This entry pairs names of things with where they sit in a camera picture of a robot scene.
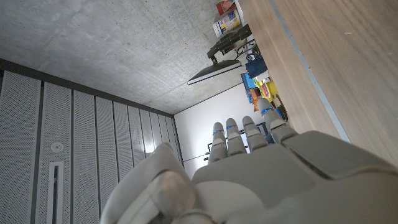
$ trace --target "wall panel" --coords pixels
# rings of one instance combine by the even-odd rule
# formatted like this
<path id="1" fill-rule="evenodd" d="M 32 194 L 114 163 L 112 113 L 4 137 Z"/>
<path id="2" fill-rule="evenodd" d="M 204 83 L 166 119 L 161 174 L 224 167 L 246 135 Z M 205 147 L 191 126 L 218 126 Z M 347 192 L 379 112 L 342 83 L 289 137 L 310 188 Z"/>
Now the wall panel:
<path id="1" fill-rule="evenodd" d="M 73 93 L 73 222 L 98 223 L 94 96 Z"/>
<path id="2" fill-rule="evenodd" d="M 171 118 L 166 118 L 166 125 L 167 125 L 167 131 L 169 133 L 170 145 L 173 148 L 173 154 L 178 160 L 180 160 L 180 157 L 178 156 L 177 141 L 175 139 L 174 127 Z"/>
<path id="3" fill-rule="evenodd" d="M 170 142 L 169 133 L 167 131 L 166 119 L 162 115 L 158 115 L 158 117 L 159 117 L 160 133 L 162 135 L 162 142 Z"/>
<path id="4" fill-rule="evenodd" d="M 5 72 L 0 87 L 0 223 L 30 222 L 40 84 Z"/>
<path id="5" fill-rule="evenodd" d="M 119 175 L 120 179 L 123 179 L 123 177 L 133 168 L 129 116 L 127 115 L 126 105 L 114 102 L 113 108 L 119 160 Z"/>
<path id="6" fill-rule="evenodd" d="M 142 138 L 141 119 L 139 116 L 139 109 L 128 107 L 132 155 L 134 159 L 134 166 L 138 165 L 145 159 L 144 141 Z"/>
<path id="7" fill-rule="evenodd" d="M 118 184 L 118 162 L 114 139 L 112 101 L 96 98 L 96 122 L 99 159 L 99 190 L 101 211 Z"/>
<path id="8" fill-rule="evenodd" d="M 159 118 L 157 114 L 150 112 L 150 124 L 152 125 L 152 134 L 154 135 L 155 149 L 162 144 L 162 135 L 160 133 Z"/>
<path id="9" fill-rule="evenodd" d="M 142 136 L 144 137 L 145 157 L 148 157 L 154 150 L 154 138 L 152 136 L 152 126 L 148 111 L 139 110 L 142 125 Z"/>
<path id="10" fill-rule="evenodd" d="M 49 167 L 51 162 L 63 162 L 63 183 L 58 191 L 63 197 L 57 199 L 62 206 L 57 218 L 70 223 L 70 141 L 71 141 L 72 91 L 51 83 L 44 84 L 42 136 L 40 142 L 39 176 L 37 183 L 36 223 L 45 223 L 52 217 L 53 207 L 47 199 L 49 188 Z"/>
<path id="11" fill-rule="evenodd" d="M 181 162 L 183 162 L 183 157 L 182 157 L 181 149 L 180 149 L 180 143 L 178 142 L 177 127 L 175 126 L 174 118 L 172 118 L 172 123 L 173 123 L 174 138 L 175 138 L 175 142 L 177 145 L 178 158 L 180 159 Z"/>

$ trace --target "white wall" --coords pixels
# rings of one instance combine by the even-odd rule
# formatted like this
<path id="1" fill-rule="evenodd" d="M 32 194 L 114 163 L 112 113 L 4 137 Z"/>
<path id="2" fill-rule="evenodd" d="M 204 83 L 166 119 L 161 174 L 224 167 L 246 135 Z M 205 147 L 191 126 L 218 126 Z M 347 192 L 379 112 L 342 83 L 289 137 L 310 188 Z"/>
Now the white wall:
<path id="1" fill-rule="evenodd" d="M 250 116 L 256 124 L 264 122 L 260 112 L 254 112 L 254 105 L 249 103 L 243 83 L 176 114 L 174 118 L 183 160 L 208 152 L 207 144 L 213 140 L 215 122 L 223 124 L 226 131 L 226 120 L 233 118 L 241 130 L 244 116 Z M 190 177 L 205 164 L 207 162 L 184 162 Z"/>

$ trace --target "colorful item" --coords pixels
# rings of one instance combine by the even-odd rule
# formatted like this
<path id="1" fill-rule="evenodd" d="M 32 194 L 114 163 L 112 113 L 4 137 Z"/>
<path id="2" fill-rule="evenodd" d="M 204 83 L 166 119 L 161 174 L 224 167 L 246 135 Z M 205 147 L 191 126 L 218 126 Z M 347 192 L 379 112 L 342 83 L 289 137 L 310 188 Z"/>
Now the colorful item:
<path id="1" fill-rule="evenodd" d="M 249 90 L 251 88 L 255 88 L 256 87 L 256 84 L 254 83 L 254 80 L 249 78 L 249 74 L 248 73 L 241 74 L 241 77 L 242 77 L 242 81 L 243 81 L 243 85 L 244 85 L 245 89 Z"/>
<path id="2" fill-rule="evenodd" d="M 253 101 L 252 103 L 254 104 L 254 112 L 259 111 L 259 107 L 258 107 L 258 99 L 257 99 L 257 95 L 256 95 L 256 91 L 255 89 L 250 89 L 250 94 L 253 97 Z"/>
<path id="3" fill-rule="evenodd" d="M 217 6 L 218 14 L 222 16 L 228 11 L 233 11 L 236 9 L 235 0 L 222 0 Z"/>
<path id="4" fill-rule="evenodd" d="M 273 81 L 271 82 L 263 82 L 262 80 L 258 81 L 257 78 L 254 78 L 254 83 L 260 89 L 261 96 L 268 101 L 272 102 L 272 96 L 278 94 L 278 90 Z"/>
<path id="5" fill-rule="evenodd" d="M 252 104 L 253 97 L 251 96 L 250 90 L 246 90 L 246 96 L 248 97 L 249 103 Z"/>
<path id="6" fill-rule="evenodd" d="M 249 77 L 254 78 L 268 70 L 267 65 L 260 55 L 254 60 L 250 60 L 246 63 L 246 70 L 248 71 Z"/>
<path id="7" fill-rule="evenodd" d="M 213 24 L 213 29 L 216 32 L 216 36 L 220 37 L 229 30 L 234 29 L 241 23 L 237 10 L 229 12 L 227 15 L 222 17 L 220 20 Z"/>

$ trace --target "robotic hand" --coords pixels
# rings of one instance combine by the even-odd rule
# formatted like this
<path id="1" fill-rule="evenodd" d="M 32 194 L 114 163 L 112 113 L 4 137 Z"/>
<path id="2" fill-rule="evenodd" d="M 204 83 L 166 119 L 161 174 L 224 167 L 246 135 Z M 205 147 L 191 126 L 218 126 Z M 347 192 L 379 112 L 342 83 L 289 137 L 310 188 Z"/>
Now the robotic hand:
<path id="1" fill-rule="evenodd" d="M 398 223 L 398 171 L 337 138 L 296 133 L 265 99 L 259 109 L 275 144 L 243 118 L 213 127 L 208 165 L 190 180 L 161 144 L 116 186 L 101 223 Z"/>

